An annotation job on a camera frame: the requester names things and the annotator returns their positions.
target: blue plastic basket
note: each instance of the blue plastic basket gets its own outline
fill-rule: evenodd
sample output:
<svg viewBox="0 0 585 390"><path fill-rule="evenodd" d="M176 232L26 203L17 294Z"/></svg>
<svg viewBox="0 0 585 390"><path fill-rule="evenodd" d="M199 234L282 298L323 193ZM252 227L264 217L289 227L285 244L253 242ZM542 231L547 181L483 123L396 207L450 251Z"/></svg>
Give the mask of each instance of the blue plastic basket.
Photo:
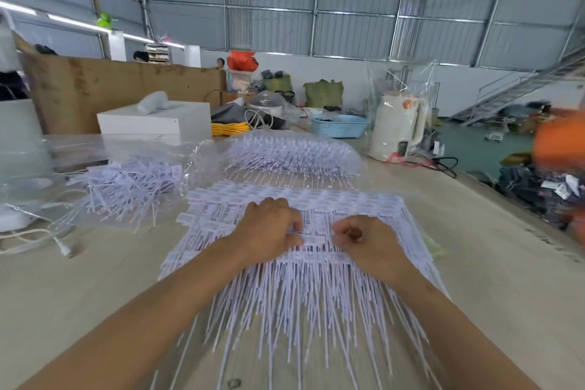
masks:
<svg viewBox="0 0 585 390"><path fill-rule="evenodd" d="M358 138L362 137L366 130L367 120L363 117L340 114L339 121L326 122L319 120L322 114L311 117L313 134L320 134L334 138Z"/></svg>

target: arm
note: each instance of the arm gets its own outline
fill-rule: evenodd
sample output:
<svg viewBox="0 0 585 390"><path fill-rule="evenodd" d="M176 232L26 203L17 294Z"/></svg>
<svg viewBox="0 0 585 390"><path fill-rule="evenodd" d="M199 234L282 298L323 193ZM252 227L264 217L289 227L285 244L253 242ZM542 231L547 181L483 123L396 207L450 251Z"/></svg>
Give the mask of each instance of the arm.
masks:
<svg viewBox="0 0 585 390"><path fill-rule="evenodd" d="M459 389L538 390L498 347L408 260L394 231L374 217L333 224L333 241L355 263L395 290L415 314L431 347Z"/></svg>
<svg viewBox="0 0 585 390"><path fill-rule="evenodd" d="M233 233L132 299L19 390L133 389L243 269L303 243L289 234L291 225L300 231L301 215L285 199L252 202Z"/></svg>

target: black hair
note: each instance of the black hair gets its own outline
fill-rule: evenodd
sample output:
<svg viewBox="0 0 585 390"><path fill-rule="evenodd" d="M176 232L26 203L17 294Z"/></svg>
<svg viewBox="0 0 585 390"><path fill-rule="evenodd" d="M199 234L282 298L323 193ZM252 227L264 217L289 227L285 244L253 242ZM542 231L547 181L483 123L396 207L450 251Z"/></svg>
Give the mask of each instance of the black hair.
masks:
<svg viewBox="0 0 585 390"><path fill-rule="evenodd" d="M132 55L133 59L139 58L142 61L148 62L150 61L150 56L146 51L135 51Z"/></svg>

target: yellow cable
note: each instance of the yellow cable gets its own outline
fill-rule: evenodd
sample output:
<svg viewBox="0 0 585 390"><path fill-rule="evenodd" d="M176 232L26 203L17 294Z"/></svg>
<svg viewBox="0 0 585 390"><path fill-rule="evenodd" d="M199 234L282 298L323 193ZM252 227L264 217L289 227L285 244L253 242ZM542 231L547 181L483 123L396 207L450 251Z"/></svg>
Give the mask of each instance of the yellow cable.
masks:
<svg viewBox="0 0 585 390"><path fill-rule="evenodd" d="M244 133L250 131L250 126L247 122L240 122L238 124L211 124L212 136L233 136L234 134Z"/></svg>

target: ceiling light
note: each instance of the ceiling light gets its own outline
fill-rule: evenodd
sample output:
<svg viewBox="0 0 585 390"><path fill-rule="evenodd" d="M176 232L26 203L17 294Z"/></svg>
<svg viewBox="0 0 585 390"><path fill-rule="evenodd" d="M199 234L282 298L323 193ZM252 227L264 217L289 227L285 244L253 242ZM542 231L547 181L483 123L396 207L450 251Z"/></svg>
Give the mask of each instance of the ceiling light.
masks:
<svg viewBox="0 0 585 390"><path fill-rule="evenodd" d="M124 34L124 37L126 39L132 39L133 41L144 42L145 44L153 44L154 43L154 40L152 40L152 39L147 39L146 37L140 37L140 36L133 36L132 34Z"/></svg>
<svg viewBox="0 0 585 390"><path fill-rule="evenodd" d="M176 46L177 48L183 48L185 49L185 45L180 45L180 44L173 44L172 42L163 42L165 45L168 46Z"/></svg>
<svg viewBox="0 0 585 390"><path fill-rule="evenodd" d="M36 16L36 11L30 8L21 7L12 3L4 2L0 0L0 8L11 9L12 11L24 12L26 14L32 14Z"/></svg>
<svg viewBox="0 0 585 390"><path fill-rule="evenodd" d="M68 19L67 17L55 16L54 14L47 14L48 18L56 20L57 22L63 22L64 24L75 25L81 28L87 28L88 30L100 31L100 32L107 32L109 33L110 30L106 30L105 28L98 27L97 25L86 24L85 22L79 22L78 20Z"/></svg>

